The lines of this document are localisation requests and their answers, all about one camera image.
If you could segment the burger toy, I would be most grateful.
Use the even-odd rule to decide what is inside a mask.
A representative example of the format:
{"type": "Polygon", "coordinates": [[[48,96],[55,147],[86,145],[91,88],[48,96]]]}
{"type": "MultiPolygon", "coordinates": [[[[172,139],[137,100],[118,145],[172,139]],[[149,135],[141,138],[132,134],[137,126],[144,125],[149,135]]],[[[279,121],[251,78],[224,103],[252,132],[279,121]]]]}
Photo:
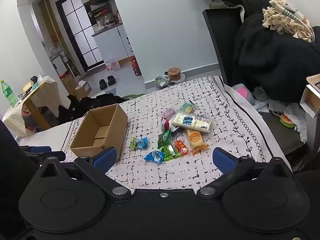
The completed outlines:
{"type": "Polygon", "coordinates": [[[282,114],[280,116],[280,122],[283,126],[285,126],[287,128],[295,128],[296,127],[296,125],[285,114],[282,114]]]}

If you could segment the red white snack packet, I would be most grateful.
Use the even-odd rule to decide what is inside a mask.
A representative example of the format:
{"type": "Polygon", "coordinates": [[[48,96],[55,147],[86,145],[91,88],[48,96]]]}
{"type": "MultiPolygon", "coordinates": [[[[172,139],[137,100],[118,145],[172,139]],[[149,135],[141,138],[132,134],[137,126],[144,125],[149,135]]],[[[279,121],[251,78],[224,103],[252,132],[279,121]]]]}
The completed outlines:
{"type": "Polygon", "coordinates": [[[170,129],[170,122],[168,119],[162,119],[161,122],[161,131],[166,132],[170,129]]]}

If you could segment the green blue candy packet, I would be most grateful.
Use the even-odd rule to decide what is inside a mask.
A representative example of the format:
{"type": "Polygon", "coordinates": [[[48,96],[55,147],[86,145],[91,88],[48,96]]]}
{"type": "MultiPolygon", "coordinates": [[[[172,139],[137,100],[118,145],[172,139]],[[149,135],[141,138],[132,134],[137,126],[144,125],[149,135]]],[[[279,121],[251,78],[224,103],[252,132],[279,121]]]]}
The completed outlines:
{"type": "Polygon", "coordinates": [[[130,149],[131,150],[143,150],[143,149],[146,149],[148,146],[148,138],[147,137],[143,137],[143,138],[136,138],[136,137],[133,137],[131,139],[131,142],[130,142],[130,149]]]}

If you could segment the patterned white table cloth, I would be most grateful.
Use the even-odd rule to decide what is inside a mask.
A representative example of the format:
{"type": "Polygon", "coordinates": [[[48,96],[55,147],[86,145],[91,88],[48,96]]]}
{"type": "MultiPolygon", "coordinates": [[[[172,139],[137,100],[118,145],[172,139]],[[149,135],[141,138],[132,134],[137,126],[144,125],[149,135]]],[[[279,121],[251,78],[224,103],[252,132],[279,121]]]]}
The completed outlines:
{"type": "Polygon", "coordinates": [[[128,117],[127,130],[120,161],[107,175],[132,190],[198,190],[221,176],[212,159],[216,147],[259,163],[284,157],[262,116],[219,76],[202,77],[149,93],[122,103],[121,108],[128,117]],[[194,114],[212,119],[213,128],[202,134],[209,147],[193,155],[187,131],[172,126],[172,141],[182,140],[189,153],[161,164],[145,161],[143,158],[157,149],[158,136],[162,133],[161,113],[167,108],[179,112],[185,102],[197,106],[194,114]],[[147,148],[131,150],[133,137],[147,137],[147,148]]]}

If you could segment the black slipper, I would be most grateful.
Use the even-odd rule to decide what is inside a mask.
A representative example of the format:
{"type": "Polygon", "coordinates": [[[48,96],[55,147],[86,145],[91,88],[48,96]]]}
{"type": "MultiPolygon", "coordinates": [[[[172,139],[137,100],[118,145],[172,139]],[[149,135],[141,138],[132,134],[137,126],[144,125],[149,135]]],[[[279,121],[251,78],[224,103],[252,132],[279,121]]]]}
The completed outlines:
{"type": "Polygon", "coordinates": [[[109,75],[107,77],[107,81],[108,81],[108,85],[109,86],[112,86],[112,85],[116,84],[116,79],[115,79],[115,77],[113,75],[109,75]]]}
{"type": "Polygon", "coordinates": [[[105,90],[107,88],[107,83],[104,79],[99,80],[99,89],[105,90]]]}

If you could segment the purple cake packet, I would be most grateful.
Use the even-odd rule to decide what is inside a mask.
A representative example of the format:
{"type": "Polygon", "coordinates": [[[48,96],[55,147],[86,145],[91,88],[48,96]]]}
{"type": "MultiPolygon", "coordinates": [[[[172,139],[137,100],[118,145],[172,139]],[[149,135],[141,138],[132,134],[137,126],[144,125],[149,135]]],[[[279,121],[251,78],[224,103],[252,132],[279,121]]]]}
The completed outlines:
{"type": "Polygon", "coordinates": [[[167,108],[161,113],[161,117],[170,120],[172,116],[176,114],[176,111],[172,108],[167,108]]]}

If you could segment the small floor cardboard box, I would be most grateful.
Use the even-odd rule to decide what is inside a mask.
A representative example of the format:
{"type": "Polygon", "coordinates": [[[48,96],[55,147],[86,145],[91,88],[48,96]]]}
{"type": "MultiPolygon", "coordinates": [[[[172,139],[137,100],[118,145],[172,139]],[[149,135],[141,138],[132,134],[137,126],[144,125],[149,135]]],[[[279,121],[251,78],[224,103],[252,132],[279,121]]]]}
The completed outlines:
{"type": "Polygon", "coordinates": [[[74,89],[75,97],[81,100],[84,97],[89,96],[92,91],[89,83],[87,81],[81,80],[77,87],[74,89]]]}

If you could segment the dark green snack packet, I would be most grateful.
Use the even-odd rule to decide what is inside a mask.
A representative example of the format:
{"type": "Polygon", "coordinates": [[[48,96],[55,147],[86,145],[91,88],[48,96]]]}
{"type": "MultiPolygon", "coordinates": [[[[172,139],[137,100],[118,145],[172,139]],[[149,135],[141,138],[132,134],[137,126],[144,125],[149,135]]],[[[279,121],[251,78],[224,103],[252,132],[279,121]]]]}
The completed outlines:
{"type": "Polygon", "coordinates": [[[160,149],[164,146],[169,146],[171,143],[171,129],[163,132],[158,136],[157,148],[160,149]]]}

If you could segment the black clothes on floor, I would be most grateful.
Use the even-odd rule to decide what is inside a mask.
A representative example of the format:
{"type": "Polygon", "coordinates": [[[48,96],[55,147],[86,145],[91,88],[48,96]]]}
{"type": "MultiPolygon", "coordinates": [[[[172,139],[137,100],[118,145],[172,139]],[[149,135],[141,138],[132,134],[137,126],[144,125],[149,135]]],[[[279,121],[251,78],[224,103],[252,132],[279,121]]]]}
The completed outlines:
{"type": "Polygon", "coordinates": [[[68,95],[67,98],[71,101],[70,106],[68,108],[62,105],[59,106],[59,116],[57,119],[61,124],[81,118],[92,109],[127,101],[127,99],[112,93],[101,94],[95,98],[84,97],[80,100],[73,95],[68,95]]]}

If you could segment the beige fringed blanket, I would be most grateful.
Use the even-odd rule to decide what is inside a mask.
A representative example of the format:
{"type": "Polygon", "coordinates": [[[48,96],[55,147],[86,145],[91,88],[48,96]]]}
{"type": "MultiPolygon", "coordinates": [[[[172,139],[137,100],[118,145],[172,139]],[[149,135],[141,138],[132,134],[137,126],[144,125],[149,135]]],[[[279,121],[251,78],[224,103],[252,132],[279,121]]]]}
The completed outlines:
{"type": "Polygon", "coordinates": [[[309,43],[315,42],[315,33],[309,20],[287,0],[270,0],[263,9],[263,27],[275,30],[279,35],[291,34],[309,43]]]}

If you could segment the side table with cloth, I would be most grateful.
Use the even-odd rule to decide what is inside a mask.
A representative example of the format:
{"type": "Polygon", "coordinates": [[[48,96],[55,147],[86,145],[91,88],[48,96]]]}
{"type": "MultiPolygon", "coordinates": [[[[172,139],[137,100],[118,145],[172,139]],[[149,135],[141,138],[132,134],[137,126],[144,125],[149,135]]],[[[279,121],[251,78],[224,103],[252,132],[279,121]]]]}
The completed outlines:
{"type": "Polygon", "coordinates": [[[10,107],[3,116],[3,123],[19,137],[33,134],[25,126],[23,111],[30,113],[38,111],[40,107],[47,107],[56,117],[59,107],[68,108],[71,104],[64,92],[59,91],[58,83],[49,76],[41,77],[39,85],[32,90],[17,106],[10,107]]]}

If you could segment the black slipper right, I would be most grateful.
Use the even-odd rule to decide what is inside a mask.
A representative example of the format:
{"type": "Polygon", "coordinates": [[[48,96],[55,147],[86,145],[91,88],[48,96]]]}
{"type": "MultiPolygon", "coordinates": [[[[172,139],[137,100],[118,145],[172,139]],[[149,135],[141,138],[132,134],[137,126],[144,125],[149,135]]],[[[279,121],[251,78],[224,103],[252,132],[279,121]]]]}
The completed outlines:
{"type": "Polygon", "coordinates": [[[108,81],[108,85],[109,86],[112,86],[112,85],[116,84],[116,79],[115,79],[115,77],[113,75],[109,75],[107,77],[107,81],[108,81]]]}

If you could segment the orange snack packet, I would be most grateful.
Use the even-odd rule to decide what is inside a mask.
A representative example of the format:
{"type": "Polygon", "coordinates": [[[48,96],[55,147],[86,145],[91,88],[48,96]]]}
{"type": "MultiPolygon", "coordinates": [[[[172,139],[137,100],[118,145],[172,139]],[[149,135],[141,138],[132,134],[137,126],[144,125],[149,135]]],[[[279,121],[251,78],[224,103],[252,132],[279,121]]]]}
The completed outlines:
{"type": "Polygon", "coordinates": [[[189,153],[189,149],[187,148],[187,146],[184,144],[182,140],[176,140],[174,144],[180,156],[185,156],[189,153]]]}

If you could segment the large cream cake pack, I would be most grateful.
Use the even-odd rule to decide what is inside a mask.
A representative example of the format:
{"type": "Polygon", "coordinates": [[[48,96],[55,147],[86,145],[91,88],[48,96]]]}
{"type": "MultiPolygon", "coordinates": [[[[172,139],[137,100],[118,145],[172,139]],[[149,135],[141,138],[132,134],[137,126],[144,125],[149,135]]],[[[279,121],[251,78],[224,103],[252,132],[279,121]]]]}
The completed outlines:
{"type": "Polygon", "coordinates": [[[210,118],[202,117],[184,112],[177,113],[173,119],[174,126],[192,129],[202,133],[209,133],[213,128],[213,121],[210,118]]]}

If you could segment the pink grey plush toy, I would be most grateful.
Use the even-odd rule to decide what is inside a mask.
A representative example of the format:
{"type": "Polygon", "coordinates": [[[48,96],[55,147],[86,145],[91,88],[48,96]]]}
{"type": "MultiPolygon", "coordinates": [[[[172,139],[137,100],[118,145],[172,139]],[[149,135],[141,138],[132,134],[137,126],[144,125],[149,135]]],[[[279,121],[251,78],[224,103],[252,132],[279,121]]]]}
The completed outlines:
{"type": "Polygon", "coordinates": [[[232,88],[237,91],[243,98],[245,98],[252,106],[255,105],[255,99],[252,93],[243,83],[234,85],[232,88]]]}

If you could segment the blue snack packet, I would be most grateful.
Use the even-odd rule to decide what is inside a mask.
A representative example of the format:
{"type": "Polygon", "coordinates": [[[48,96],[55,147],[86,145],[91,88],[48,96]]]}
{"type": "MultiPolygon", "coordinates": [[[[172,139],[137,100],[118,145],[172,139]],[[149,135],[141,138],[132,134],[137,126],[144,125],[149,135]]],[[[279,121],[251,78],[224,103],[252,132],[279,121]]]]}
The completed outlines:
{"type": "Polygon", "coordinates": [[[148,153],[143,159],[147,162],[161,164],[164,162],[165,154],[161,151],[152,151],[148,153]]]}

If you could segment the wooden lid jar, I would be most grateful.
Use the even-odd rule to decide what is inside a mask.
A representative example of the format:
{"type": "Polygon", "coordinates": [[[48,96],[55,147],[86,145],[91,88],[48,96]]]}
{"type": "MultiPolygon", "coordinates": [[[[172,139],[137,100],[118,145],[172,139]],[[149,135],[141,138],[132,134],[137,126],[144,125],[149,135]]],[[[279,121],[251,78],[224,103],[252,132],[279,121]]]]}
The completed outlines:
{"type": "Polygon", "coordinates": [[[180,68],[170,68],[167,72],[165,72],[172,81],[177,81],[181,78],[181,70],[180,68]]]}

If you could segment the orange label rice cracker pack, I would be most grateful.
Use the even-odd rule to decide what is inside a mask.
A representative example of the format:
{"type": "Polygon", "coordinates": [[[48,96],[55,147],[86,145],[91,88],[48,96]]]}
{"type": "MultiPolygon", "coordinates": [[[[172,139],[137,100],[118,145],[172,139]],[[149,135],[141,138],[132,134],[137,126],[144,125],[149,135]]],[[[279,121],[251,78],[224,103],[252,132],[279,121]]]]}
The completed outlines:
{"type": "Polygon", "coordinates": [[[204,142],[200,132],[187,129],[188,140],[191,145],[192,154],[196,155],[200,150],[207,149],[209,146],[204,142]]]}

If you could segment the pink plastic bag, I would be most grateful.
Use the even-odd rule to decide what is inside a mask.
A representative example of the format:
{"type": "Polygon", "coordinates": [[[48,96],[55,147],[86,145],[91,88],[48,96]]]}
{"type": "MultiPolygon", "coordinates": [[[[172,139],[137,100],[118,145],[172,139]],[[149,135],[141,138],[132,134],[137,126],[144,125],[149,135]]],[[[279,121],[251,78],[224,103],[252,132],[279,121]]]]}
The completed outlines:
{"type": "Polygon", "coordinates": [[[115,72],[120,70],[120,64],[116,59],[109,58],[108,60],[105,60],[105,65],[108,71],[115,72]]]}

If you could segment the teal band biscuit packet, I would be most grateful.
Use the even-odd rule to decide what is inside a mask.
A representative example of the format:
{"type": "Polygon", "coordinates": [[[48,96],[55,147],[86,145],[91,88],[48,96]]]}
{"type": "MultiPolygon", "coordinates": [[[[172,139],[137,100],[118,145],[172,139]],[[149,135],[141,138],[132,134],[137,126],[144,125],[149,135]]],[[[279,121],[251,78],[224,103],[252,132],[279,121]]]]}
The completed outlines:
{"type": "Polygon", "coordinates": [[[185,102],[183,106],[180,108],[181,112],[184,112],[187,114],[194,114],[196,110],[197,110],[197,106],[192,102],[185,102]]]}

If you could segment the glass jar on floor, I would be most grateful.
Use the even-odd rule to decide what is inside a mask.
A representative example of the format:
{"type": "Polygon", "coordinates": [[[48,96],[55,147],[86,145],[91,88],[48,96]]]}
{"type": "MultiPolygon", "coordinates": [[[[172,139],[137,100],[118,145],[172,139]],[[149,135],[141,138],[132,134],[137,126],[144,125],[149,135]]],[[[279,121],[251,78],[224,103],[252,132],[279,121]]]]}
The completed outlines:
{"type": "Polygon", "coordinates": [[[162,89],[171,84],[171,79],[166,75],[158,76],[155,78],[155,84],[157,88],[162,89]]]}

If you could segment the black clothes pile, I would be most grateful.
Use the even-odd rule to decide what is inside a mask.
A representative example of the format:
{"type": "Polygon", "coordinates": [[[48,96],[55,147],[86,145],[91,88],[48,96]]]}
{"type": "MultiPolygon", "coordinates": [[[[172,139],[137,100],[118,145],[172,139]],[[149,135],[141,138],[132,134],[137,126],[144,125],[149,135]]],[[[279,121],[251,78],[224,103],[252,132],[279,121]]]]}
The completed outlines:
{"type": "Polygon", "coordinates": [[[308,42],[263,27],[263,11],[270,0],[222,1],[229,8],[242,10],[237,17],[244,18],[232,38],[231,62],[224,66],[228,85],[261,86],[272,100],[300,102],[306,78],[319,74],[319,27],[312,28],[315,41],[308,42]]]}

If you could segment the white drawer box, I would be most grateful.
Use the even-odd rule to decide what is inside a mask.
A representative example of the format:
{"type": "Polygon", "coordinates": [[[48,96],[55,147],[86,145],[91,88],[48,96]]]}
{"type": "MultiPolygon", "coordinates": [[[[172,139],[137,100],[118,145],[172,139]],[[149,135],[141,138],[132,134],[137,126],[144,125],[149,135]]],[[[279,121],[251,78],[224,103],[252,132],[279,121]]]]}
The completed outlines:
{"type": "Polygon", "coordinates": [[[320,108],[320,74],[309,76],[306,78],[306,85],[300,105],[312,118],[319,115],[320,108]]]}

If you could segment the green soda bottle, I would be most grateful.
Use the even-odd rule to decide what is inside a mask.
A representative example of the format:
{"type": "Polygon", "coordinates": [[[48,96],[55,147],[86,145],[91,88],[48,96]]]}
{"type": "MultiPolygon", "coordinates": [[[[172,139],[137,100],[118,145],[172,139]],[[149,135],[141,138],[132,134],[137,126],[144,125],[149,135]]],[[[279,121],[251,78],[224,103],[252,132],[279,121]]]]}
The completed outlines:
{"type": "Polygon", "coordinates": [[[17,104],[17,99],[15,94],[12,91],[12,88],[3,79],[0,79],[0,83],[1,83],[1,89],[4,96],[9,101],[11,107],[15,107],[17,104]]]}

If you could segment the black slipper left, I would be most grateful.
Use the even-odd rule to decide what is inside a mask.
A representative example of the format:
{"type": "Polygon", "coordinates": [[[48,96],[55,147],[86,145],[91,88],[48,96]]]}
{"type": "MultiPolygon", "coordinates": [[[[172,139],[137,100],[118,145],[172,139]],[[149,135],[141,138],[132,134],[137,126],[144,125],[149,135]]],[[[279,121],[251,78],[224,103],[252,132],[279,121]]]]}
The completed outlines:
{"type": "Polygon", "coordinates": [[[99,80],[99,89],[105,90],[107,88],[107,83],[104,79],[99,80]]]}

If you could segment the light green snack packet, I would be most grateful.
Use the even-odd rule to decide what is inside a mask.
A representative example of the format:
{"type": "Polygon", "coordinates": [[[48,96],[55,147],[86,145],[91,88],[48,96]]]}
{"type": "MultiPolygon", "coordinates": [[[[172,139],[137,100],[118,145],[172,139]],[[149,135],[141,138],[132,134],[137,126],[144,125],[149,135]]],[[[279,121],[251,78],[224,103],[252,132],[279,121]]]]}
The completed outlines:
{"type": "Polygon", "coordinates": [[[180,153],[172,145],[163,146],[160,151],[164,153],[165,162],[180,157],[180,153]]]}

